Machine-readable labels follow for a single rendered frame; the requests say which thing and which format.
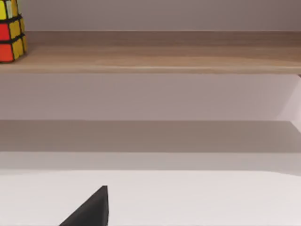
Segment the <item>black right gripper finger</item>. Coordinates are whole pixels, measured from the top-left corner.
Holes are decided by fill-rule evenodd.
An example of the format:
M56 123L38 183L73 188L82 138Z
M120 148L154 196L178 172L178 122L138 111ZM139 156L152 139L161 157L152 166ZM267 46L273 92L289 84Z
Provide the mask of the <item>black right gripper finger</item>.
M108 226L108 186L101 186L59 226Z

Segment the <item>wooden shelf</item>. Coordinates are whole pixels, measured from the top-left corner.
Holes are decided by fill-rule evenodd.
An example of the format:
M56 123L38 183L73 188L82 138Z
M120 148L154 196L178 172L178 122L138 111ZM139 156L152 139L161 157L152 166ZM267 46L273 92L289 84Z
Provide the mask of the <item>wooden shelf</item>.
M301 32L28 32L0 73L294 74Z

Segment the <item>colourful puzzle cube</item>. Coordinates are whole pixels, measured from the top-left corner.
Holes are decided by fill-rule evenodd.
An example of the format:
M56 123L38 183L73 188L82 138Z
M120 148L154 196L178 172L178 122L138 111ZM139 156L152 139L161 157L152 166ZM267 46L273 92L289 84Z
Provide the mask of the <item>colourful puzzle cube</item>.
M19 0L0 0L0 64L25 55L27 39Z

